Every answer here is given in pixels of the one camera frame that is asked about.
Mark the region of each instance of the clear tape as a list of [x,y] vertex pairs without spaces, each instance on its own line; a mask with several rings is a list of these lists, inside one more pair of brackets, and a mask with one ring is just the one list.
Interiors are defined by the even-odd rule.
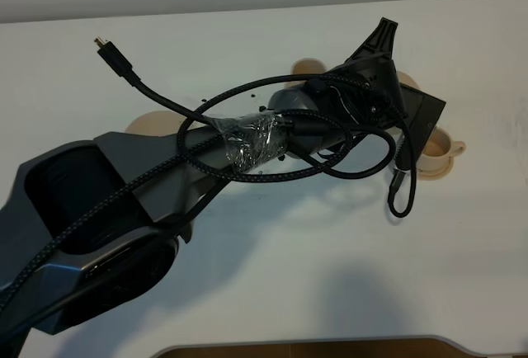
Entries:
[[287,134],[281,126],[282,116],[274,112],[208,120],[224,137],[228,160],[237,172],[248,172],[286,152]]

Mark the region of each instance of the tan base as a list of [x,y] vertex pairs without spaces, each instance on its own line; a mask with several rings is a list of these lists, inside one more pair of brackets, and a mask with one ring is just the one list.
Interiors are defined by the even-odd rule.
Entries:
[[418,170],[417,178],[420,181],[436,181],[445,177],[451,172],[453,166],[455,165],[455,158],[449,158],[449,162],[442,167],[440,170],[435,171],[422,171]]
[[400,83],[407,84],[409,87],[420,90],[418,83],[416,83],[416,81],[413,78],[411,78],[409,75],[407,75],[405,72],[397,71],[396,74],[398,75],[398,80]]
[[[292,75],[300,75],[303,73],[325,73],[327,72],[327,67],[324,66],[322,61],[318,59],[300,59],[295,62],[291,67]],[[288,82],[285,87],[292,87],[300,82]]]
[[[184,120],[185,116],[178,115],[172,111],[149,112],[130,123],[125,132],[128,134],[161,137],[177,133]],[[195,127],[197,127],[197,124],[193,123],[191,129]]]
[[436,339],[182,348],[160,358],[472,358]]

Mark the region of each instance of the robotic arm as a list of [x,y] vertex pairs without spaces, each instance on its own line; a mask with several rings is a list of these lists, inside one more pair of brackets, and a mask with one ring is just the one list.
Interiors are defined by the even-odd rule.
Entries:
[[[397,26],[382,19],[365,43],[328,73],[249,83],[196,111],[143,85],[119,50],[98,40],[99,55],[118,75],[189,119],[174,135],[110,132],[20,166],[0,210],[0,355],[17,356],[31,327],[62,332],[156,285],[170,269],[179,241],[190,242],[192,220],[230,181],[289,181],[319,172],[359,179],[394,160],[389,206],[396,216],[408,214],[416,158],[445,103],[399,84],[392,60]],[[203,116],[240,92],[299,80],[305,82],[276,92],[260,114],[231,121]],[[206,126],[187,131],[193,120]],[[393,126],[403,131],[398,153],[384,132]],[[387,156],[364,172],[333,170],[368,134],[387,142]],[[333,152],[324,156],[326,162],[310,156],[325,148]],[[312,167],[248,173],[284,153]],[[394,195],[409,171],[411,195],[399,213]]]

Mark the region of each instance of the usb connector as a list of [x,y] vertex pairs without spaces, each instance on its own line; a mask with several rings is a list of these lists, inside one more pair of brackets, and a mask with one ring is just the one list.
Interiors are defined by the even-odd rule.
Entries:
[[396,195],[400,186],[402,185],[403,179],[405,179],[405,172],[401,170],[394,170],[393,180],[390,182],[389,192]]
[[114,72],[124,78],[130,85],[136,86],[141,79],[132,70],[132,64],[128,59],[114,46],[112,42],[104,41],[97,37],[94,42],[99,46],[97,53],[102,59],[114,70]]

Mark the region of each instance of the black connector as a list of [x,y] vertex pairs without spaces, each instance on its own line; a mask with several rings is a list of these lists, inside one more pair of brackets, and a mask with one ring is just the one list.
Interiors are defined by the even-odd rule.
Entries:
[[329,86],[321,79],[310,79],[304,83],[304,90],[313,96],[321,96],[327,92]]
[[331,127],[321,120],[294,120],[292,132],[299,137],[323,137],[328,134]]
[[105,42],[101,38],[96,38],[94,42],[99,46],[97,53],[118,76],[125,78],[125,80],[134,87],[141,82],[139,76],[132,70],[132,64],[112,42]]
[[398,193],[400,186],[402,185],[403,179],[405,178],[405,172],[398,169],[394,170],[393,180],[390,182],[389,194]]

